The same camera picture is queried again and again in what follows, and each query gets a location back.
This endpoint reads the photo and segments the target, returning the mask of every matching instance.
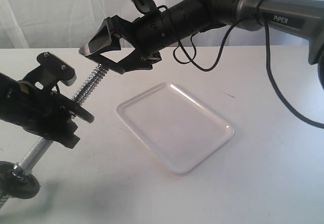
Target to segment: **white curtain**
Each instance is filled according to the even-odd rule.
[[[154,0],[172,6],[182,0]],[[140,14],[129,0],[0,0],[0,48],[79,48],[97,31],[102,20],[119,15],[133,21]],[[218,46],[226,31],[216,29],[195,38],[197,46]],[[306,43],[271,31],[272,44]],[[264,44],[264,31],[235,29],[227,45]]]

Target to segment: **mechanical arm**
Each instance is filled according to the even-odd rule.
[[[307,39],[308,62],[310,65],[318,64],[319,80],[324,87],[323,1],[183,0],[170,8],[157,7],[153,0],[131,1],[143,14],[142,17],[133,22],[119,16],[108,17],[95,36],[80,48],[79,53],[98,63],[98,66],[71,100],[60,93],[57,82],[71,85],[75,81],[75,71],[49,52],[40,54],[37,57],[40,66],[20,81],[0,73],[0,119],[43,137],[21,162],[0,162],[0,208],[9,197],[29,199],[38,193],[39,183],[31,174],[31,169],[53,141],[68,148],[76,145],[79,138],[74,135],[77,126],[72,119],[78,116],[89,123],[94,120],[81,105],[108,70],[120,74],[151,70],[155,63],[161,61],[159,51],[177,42],[189,60],[181,62],[175,58],[178,62],[192,63],[200,70],[211,71],[217,63],[209,69],[199,67],[181,44],[181,39],[199,32],[226,25],[231,26],[228,33],[234,27],[256,31],[265,26]],[[119,62],[102,55],[120,50],[121,38],[133,45],[133,52]],[[36,87],[37,82],[43,88]]]

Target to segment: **metal spring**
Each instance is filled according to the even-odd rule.
[[[0,209],[5,205],[8,199],[9,199],[9,195],[0,191]]]
[[[72,98],[72,101],[82,105],[87,97],[93,92],[98,83],[104,78],[107,74],[108,68],[103,65],[98,65],[90,74],[88,79],[83,83],[82,87],[75,93]]]

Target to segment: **white tray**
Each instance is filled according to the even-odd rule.
[[[174,173],[187,173],[234,134],[233,127],[172,83],[120,104],[117,115]]]

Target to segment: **white table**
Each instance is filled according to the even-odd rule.
[[[0,50],[0,71],[21,79],[46,49]],[[95,64],[77,49],[49,49],[72,65],[77,82]],[[217,48],[199,48],[210,65]],[[117,60],[130,52],[109,53]],[[73,150],[54,144],[33,173],[41,184],[31,200],[12,199],[0,212],[7,223],[324,223],[324,130],[294,117],[275,95],[265,71],[264,47],[227,47],[209,73],[172,58],[152,71],[109,72],[84,104],[96,117],[77,120]],[[291,103],[324,122],[324,92],[308,47],[272,47],[273,73]],[[233,138],[186,175],[169,172],[127,129],[116,106],[160,83],[189,91],[227,119]],[[17,162],[37,137],[0,122],[0,159]]]

